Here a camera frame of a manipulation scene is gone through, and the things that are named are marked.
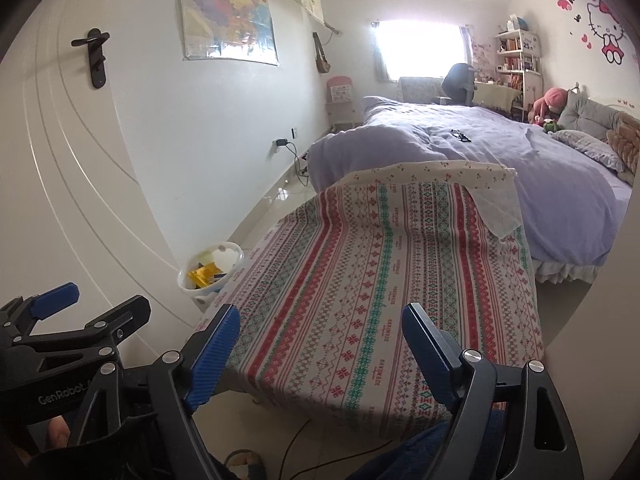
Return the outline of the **person's left hand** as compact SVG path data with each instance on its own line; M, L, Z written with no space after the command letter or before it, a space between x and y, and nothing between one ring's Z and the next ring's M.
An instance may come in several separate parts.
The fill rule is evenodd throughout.
M20 428L12 446L16 456L27 466L43 453L66 448L68 440L70 427L63 416L55 416Z

